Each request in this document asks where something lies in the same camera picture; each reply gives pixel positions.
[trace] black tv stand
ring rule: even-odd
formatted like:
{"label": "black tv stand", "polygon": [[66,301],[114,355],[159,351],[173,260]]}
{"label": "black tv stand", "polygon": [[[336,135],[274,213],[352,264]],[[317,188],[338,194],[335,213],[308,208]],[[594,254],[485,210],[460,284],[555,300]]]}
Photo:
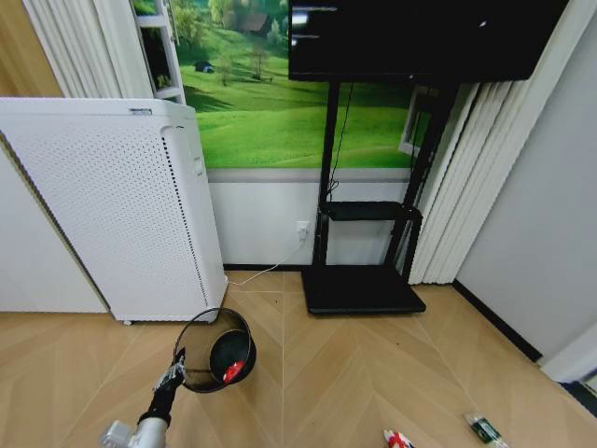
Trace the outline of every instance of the black tv stand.
{"label": "black tv stand", "polygon": [[[334,147],[334,133],[340,98],[340,82],[331,81],[327,94],[326,133],[319,184],[312,265],[302,273],[307,308],[314,315],[407,314],[425,311],[425,304],[408,283],[410,268],[421,228],[421,213],[414,207],[435,148],[448,120],[457,86],[439,88],[436,107],[429,122],[419,155],[402,203],[331,202],[327,200]],[[392,237],[382,265],[327,265],[329,220],[391,220]],[[402,273],[396,270],[398,247],[409,222]]]}

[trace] television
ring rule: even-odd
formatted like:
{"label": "television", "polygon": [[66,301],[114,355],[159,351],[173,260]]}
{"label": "television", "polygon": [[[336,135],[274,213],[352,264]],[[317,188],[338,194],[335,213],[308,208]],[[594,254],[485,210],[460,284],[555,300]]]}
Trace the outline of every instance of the television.
{"label": "television", "polygon": [[290,0],[289,77],[526,79],[567,0]]}

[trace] baseboard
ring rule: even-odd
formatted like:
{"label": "baseboard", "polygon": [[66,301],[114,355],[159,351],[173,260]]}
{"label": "baseboard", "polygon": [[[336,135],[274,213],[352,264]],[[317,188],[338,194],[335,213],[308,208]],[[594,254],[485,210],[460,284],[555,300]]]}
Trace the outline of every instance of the baseboard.
{"label": "baseboard", "polygon": [[458,280],[452,283],[454,289],[460,294],[482,315],[485,316],[497,329],[499,329],[504,336],[506,336],[516,347],[522,351],[533,362],[537,362],[543,355],[536,348],[534,348],[527,340],[525,340],[519,333],[510,327],[499,315],[494,313],[492,309],[483,303],[472,291],[465,287]]}
{"label": "baseboard", "polygon": [[582,404],[587,411],[597,417],[597,397],[578,381],[573,383],[560,383],[576,401]]}
{"label": "baseboard", "polygon": [[[275,267],[272,271],[302,271],[309,264],[281,264]],[[271,267],[270,264],[227,264],[224,263],[225,271],[265,271]]]}

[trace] wall outlet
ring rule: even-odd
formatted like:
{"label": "wall outlet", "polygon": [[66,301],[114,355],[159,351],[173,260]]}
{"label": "wall outlet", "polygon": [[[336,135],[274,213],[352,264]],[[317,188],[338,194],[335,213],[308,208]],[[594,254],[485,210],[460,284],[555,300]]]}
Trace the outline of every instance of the wall outlet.
{"label": "wall outlet", "polygon": [[305,241],[309,232],[309,221],[297,221],[298,240]]}

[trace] wall mural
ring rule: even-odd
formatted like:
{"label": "wall mural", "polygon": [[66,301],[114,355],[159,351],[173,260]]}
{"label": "wall mural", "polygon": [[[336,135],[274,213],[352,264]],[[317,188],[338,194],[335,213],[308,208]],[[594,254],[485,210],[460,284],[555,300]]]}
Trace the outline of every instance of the wall mural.
{"label": "wall mural", "polygon": [[[185,95],[197,110],[208,168],[319,167],[327,84],[288,80],[287,0],[172,3]],[[354,56],[367,63],[366,53]],[[342,85],[337,133],[349,89]],[[411,94],[405,85],[354,86],[339,167],[410,166],[398,144]]]}

